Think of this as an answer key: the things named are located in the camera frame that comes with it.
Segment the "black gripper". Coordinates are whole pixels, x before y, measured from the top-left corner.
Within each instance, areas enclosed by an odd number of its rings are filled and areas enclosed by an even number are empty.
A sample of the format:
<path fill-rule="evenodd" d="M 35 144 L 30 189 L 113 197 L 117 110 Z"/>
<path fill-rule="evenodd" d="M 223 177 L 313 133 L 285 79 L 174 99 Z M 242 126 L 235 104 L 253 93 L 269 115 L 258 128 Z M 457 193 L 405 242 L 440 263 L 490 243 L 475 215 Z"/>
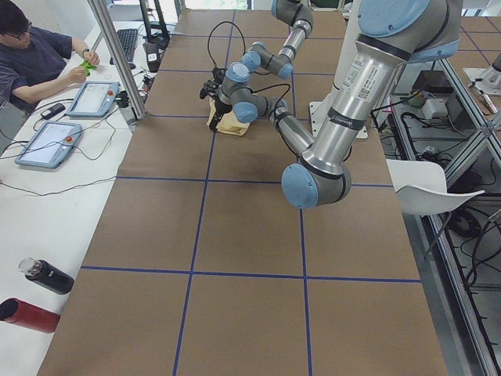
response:
<path fill-rule="evenodd" d="M 209 122 L 209 125 L 208 125 L 208 127 L 211 131 L 217 130 L 218 124 L 221 121 L 222 116 L 224 116 L 225 114 L 228 114 L 229 112 L 232 111 L 232 105 L 227 104 L 222 99 L 220 99 L 218 96 L 216 96 L 214 99 L 214 108 L 215 108 L 215 113 L 212 116 L 212 118 Z"/>

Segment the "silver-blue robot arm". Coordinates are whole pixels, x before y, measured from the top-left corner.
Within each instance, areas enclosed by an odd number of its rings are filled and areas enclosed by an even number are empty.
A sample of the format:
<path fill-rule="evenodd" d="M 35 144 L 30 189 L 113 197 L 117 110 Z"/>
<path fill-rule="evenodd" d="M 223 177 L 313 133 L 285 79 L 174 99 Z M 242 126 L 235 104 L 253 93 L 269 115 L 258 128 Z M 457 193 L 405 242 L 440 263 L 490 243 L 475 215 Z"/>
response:
<path fill-rule="evenodd" d="M 263 42 L 254 42 L 243 54 L 241 63 L 250 72 L 261 68 L 267 73 L 287 80 L 294 72 L 294 60 L 301 45 L 313 30 L 313 11 L 310 1 L 275 0 L 271 4 L 271 14 L 285 23 L 290 32 L 282 47 L 270 51 Z"/>
<path fill-rule="evenodd" d="M 256 42 L 229 65 L 213 94 L 215 112 L 209 126 L 216 129 L 227 113 L 240 123 L 268 118 L 297 156 L 281 178 L 289 203 L 313 208 L 338 202 L 351 188 L 344 158 L 395 69 L 452 56 L 460 43 L 462 7 L 460 1 L 361 2 L 354 17 L 359 26 L 356 54 L 313 135 L 283 100 L 260 96 L 248 84 L 251 73 L 260 68 L 282 79 L 291 76 L 294 58 L 312 33 L 313 11 L 306 1 L 275 1 L 272 15 L 291 27 L 288 39 L 277 54 Z"/>

